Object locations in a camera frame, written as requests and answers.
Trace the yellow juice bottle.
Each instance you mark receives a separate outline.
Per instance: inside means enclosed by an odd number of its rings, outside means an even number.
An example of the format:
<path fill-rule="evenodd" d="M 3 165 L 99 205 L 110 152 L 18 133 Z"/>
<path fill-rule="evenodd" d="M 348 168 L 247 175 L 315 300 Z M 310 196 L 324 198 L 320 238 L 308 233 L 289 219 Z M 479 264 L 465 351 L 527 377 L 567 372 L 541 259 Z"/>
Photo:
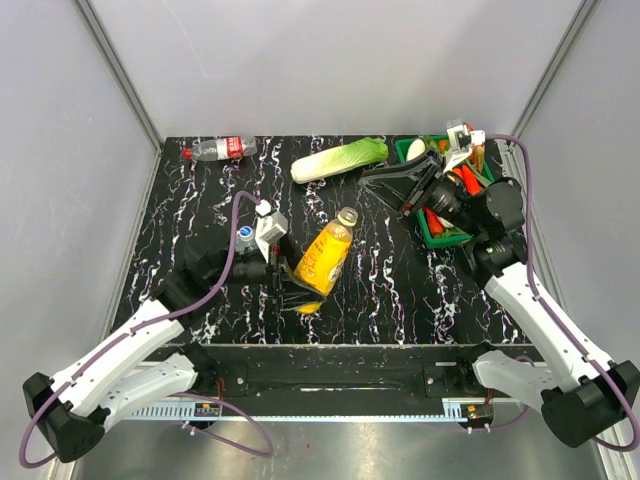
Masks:
<path fill-rule="evenodd" d="M 342 208 L 313 240 L 296 266 L 295 274 L 325 297 L 339 279 L 358 218 L 354 208 Z"/>

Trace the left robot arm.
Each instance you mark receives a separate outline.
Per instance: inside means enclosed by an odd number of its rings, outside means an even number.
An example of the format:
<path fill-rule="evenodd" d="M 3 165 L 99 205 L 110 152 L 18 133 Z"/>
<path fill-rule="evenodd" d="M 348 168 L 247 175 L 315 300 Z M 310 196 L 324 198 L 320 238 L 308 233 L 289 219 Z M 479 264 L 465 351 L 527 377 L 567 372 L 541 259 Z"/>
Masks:
<path fill-rule="evenodd" d="M 151 297 L 101 344 L 54 375 L 37 372 L 23 383 L 30 423 L 20 444 L 21 464 L 33 465 L 26 451 L 34 432 L 41 433 L 54 458 L 69 463 L 92 450 L 119 421 L 167 396 L 222 395 L 228 370 L 196 344 L 179 347 L 152 368 L 135 369 L 203 321 L 227 283 L 266 286 L 276 311 L 324 302 L 325 294 L 289 267 L 290 251 L 286 239 L 240 254 L 199 244 L 187 248 Z"/>

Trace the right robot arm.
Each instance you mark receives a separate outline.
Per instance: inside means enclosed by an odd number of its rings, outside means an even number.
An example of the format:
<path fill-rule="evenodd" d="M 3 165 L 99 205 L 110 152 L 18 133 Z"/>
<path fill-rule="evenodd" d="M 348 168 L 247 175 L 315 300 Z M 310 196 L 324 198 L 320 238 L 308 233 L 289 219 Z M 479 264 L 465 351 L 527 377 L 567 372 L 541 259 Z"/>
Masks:
<path fill-rule="evenodd" d="M 445 171 L 438 154 L 427 152 L 367 170 L 359 183 L 398 214 L 428 208 L 469 234 L 462 246 L 468 276 L 516 320 L 546 362 L 540 371 L 493 347 L 478 347 L 454 373 L 462 393 L 505 393 L 539 412 L 555 437 L 572 448 L 624 419 L 639 427 L 633 413 L 639 370 L 597 347 L 541 285 L 526 245 L 515 235 L 528 226 L 515 179 L 502 177 L 470 194 Z"/>

